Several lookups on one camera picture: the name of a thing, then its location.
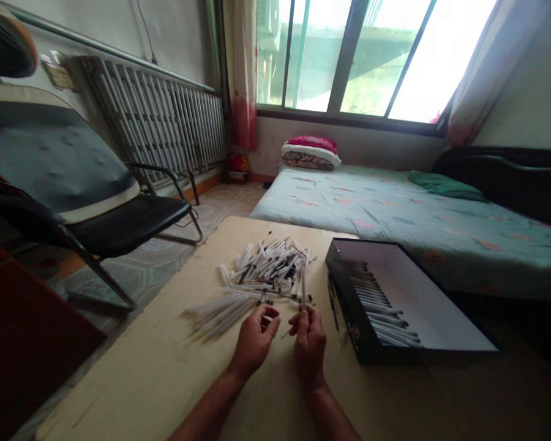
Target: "window sill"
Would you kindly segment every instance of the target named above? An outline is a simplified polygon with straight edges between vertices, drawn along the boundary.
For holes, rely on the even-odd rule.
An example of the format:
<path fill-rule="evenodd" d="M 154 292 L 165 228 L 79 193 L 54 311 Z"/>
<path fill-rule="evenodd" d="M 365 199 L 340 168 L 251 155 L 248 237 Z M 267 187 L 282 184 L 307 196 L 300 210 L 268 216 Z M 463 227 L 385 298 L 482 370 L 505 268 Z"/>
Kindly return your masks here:
<path fill-rule="evenodd" d="M 399 121 L 395 119 L 387 119 L 384 117 L 362 115 L 350 116 L 330 116 L 326 113 L 286 109 L 281 107 L 258 105 L 257 116 L 265 118 L 288 119 L 291 121 L 305 121 L 307 123 L 329 124 L 333 126 L 358 127 L 361 129 L 382 130 L 386 132 L 397 132 L 414 135 L 424 135 L 436 138 L 444 138 L 446 124 L 426 124 L 423 122 Z"/>

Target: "tiled floor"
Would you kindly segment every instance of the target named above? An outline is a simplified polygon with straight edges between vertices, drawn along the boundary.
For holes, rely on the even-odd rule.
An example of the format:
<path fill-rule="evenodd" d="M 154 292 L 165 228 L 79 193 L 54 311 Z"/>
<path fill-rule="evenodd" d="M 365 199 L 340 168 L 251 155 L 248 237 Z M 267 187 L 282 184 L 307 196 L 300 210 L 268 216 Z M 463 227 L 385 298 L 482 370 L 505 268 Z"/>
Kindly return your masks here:
<path fill-rule="evenodd" d="M 200 205 L 194 208 L 198 212 L 198 223 L 204 237 L 208 237 L 227 216 L 247 217 L 264 193 L 265 190 L 261 188 L 261 184 L 247 183 L 245 186 L 220 184 L 203 194 L 200 197 Z M 186 228 L 172 226 L 167 232 L 192 238 L 196 234 L 192 225 Z M 195 246 L 154 238 L 130 254 L 104 261 L 104 267 L 137 302 L 137 310 L 123 319 L 82 312 L 90 322 L 108 335 L 107 341 L 86 360 L 84 365 L 66 381 L 66 384 L 49 398 L 11 441 L 27 441 L 32 438 L 37 426 L 63 400 L 143 308 L 155 298 L 159 290 L 179 271 L 195 249 Z M 87 267 L 69 276 L 66 279 L 66 287 L 71 292 L 112 302 L 118 301 L 110 288 Z"/>

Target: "metal radiator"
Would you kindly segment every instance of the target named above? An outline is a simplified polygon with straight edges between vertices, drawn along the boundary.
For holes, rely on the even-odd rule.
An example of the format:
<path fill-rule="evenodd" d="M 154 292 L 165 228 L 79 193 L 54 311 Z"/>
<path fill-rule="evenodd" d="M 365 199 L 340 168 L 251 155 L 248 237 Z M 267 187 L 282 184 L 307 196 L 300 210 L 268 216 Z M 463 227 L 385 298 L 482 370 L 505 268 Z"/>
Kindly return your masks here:
<path fill-rule="evenodd" d="M 100 57 L 78 58 L 124 160 L 185 178 L 226 159 L 222 103 L 213 89 Z M 156 186 L 167 180 L 156 171 L 143 177 Z"/>

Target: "hand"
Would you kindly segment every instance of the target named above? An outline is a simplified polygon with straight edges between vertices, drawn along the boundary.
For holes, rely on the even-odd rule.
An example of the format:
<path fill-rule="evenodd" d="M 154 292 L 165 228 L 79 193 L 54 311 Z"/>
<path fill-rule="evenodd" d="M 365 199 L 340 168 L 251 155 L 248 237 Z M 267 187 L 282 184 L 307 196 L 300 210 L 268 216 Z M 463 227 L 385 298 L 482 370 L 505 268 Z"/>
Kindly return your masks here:
<path fill-rule="evenodd" d="M 241 325 L 239 339 L 227 371 L 247 381 L 268 356 L 271 341 L 276 336 L 282 319 L 274 307 L 258 306 Z"/>
<path fill-rule="evenodd" d="M 323 374 L 324 347 L 326 334 L 323 329 L 323 318 L 320 312 L 310 306 L 292 317 L 290 335 L 296 335 L 294 364 L 300 386 L 305 392 L 313 392 L 326 386 Z"/>

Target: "cable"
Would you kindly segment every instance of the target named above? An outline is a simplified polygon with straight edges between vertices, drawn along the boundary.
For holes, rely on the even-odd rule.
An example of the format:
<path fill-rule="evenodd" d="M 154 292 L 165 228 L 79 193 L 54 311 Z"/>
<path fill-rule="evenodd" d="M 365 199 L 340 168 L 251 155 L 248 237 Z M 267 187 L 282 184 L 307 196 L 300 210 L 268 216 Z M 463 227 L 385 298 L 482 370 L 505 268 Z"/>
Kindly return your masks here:
<path fill-rule="evenodd" d="M 151 44 L 151 36 L 149 35 L 149 29 L 147 28 L 147 23 L 145 22 L 145 17 L 143 16 L 143 11 L 141 10 L 140 0 L 137 0 L 137 7 L 139 8 L 139 13 L 141 14 L 141 19 L 143 20 L 143 24 L 145 26 L 145 32 L 147 32 L 147 38 L 149 40 L 149 47 L 151 48 L 151 55 L 152 55 L 151 62 L 153 64 L 158 64 L 157 58 L 155 57 L 155 52 L 153 52 L 153 44 Z"/>
<path fill-rule="evenodd" d="M 196 213 L 196 217 L 194 217 L 193 220 L 191 220 L 190 222 L 188 222 L 188 223 L 185 224 L 185 225 L 178 225 L 178 223 L 175 223 L 174 225 L 175 225 L 176 227 L 185 228 L 185 227 L 187 227 L 188 225 L 190 225 L 193 221 L 197 221 L 198 218 L 200 217 L 200 215 L 198 214 L 198 211 L 196 211 L 196 209 L 195 209 L 194 207 L 192 207 L 192 211 L 193 211 L 194 213 Z"/>

